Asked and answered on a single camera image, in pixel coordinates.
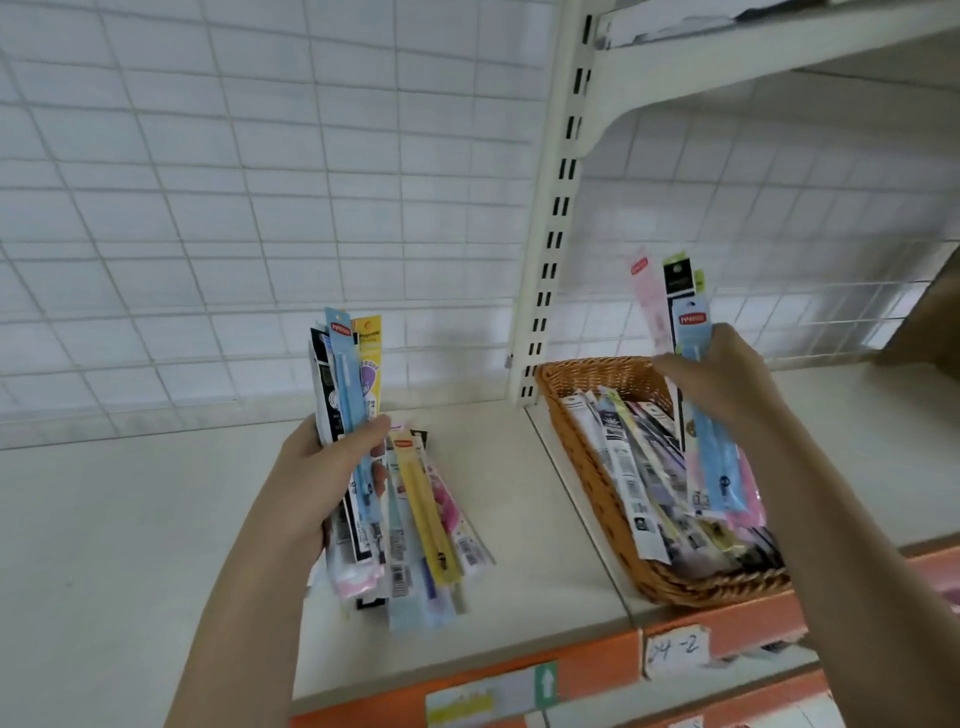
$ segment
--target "right hand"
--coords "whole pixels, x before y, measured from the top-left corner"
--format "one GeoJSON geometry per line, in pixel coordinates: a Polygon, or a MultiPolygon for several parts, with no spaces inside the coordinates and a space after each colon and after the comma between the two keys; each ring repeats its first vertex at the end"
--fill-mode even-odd
{"type": "Polygon", "coordinates": [[[703,361],[655,356],[654,368],[714,420],[738,430],[769,421],[786,409],[763,358],[730,324],[714,324],[703,361]]]}

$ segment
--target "finger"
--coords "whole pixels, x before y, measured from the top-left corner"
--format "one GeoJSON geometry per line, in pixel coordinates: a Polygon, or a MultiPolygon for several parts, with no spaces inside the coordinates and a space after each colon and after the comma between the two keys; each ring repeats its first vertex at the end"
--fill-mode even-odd
{"type": "Polygon", "coordinates": [[[380,463],[373,463],[373,488],[376,490],[376,496],[383,496],[387,490],[387,469],[380,463]]]}
{"type": "Polygon", "coordinates": [[[317,416],[310,415],[297,425],[297,429],[287,435],[283,448],[296,455],[308,456],[320,451],[320,439],[317,437],[317,416]]]}
{"type": "Polygon", "coordinates": [[[697,376],[703,366],[700,362],[678,356],[674,353],[664,353],[653,358],[654,369],[671,379],[678,387],[684,389],[697,376]]]}
{"type": "Polygon", "coordinates": [[[380,415],[353,430],[347,437],[331,445],[329,457],[342,459],[348,469],[352,469],[370,451],[383,444],[390,432],[390,417],[380,415]]]}

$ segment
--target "green arrow sticker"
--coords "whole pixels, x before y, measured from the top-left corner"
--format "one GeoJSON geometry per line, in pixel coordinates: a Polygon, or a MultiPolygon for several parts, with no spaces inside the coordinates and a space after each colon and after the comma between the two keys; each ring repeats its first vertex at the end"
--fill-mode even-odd
{"type": "Polygon", "coordinates": [[[557,702],[557,663],[543,663],[534,667],[534,696],[537,710],[545,710],[557,702]]]}

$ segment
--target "price label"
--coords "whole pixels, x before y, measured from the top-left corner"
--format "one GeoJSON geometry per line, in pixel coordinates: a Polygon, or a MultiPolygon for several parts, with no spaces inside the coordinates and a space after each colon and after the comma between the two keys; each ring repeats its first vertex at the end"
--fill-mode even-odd
{"type": "Polygon", "coordinates": [[[691,624],[648,637],[643,650],[643,673],[651,680],[686,672],[710,661],[710,631],[691,624]]]}
{"type": "Polygon", "coordinates": [[[689,717],[686,720],[681,720],[679,723],[670,723],[667,728],[704,728],[704,717],[689,717]]]}

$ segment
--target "hand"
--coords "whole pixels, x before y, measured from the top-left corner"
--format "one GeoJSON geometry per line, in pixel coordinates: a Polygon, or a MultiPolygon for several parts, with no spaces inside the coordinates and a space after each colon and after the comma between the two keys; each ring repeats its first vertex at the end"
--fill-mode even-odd
{"type": "MultiPolygon", "coordinates": [[[[347,492],[350,475],[364,455],[383,454],[383,440],[389,431],[390,418],[380,415],[321,448],[316,418],[308,417],[283,442],[244,529],[272,543],[279,540],[282,546],[316,538],[319,554],[324,543],[324,521],[347,492]]],[[[383,493],[386,477],[383,466],[374,463],[373,485],[378,496],[383,493]]]]}
{"type": "Polygon", "coordinates": [[[714,324],[703,361],[672,353],[653,361],[684,397],[731,430],[769,421],[786,409],[763,358],[729,324],[714,324]]]}

